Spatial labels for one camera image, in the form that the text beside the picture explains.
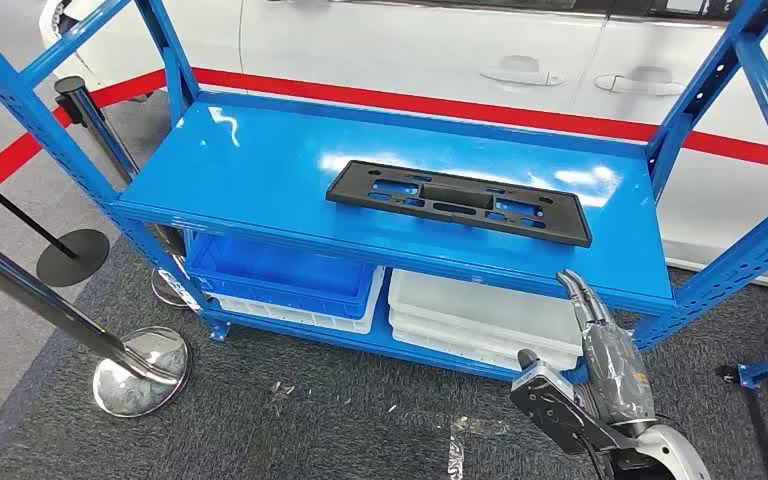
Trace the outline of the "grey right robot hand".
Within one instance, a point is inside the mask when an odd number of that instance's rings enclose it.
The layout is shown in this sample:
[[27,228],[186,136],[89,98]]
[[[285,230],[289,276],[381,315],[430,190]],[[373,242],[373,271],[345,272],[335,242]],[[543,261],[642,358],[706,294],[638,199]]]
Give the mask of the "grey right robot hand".
[[599,417],[609,425],[655,422],[652,388],[632,336],[577,273],[564,269],[556,279],[567,292],[581,330],[588,385]]

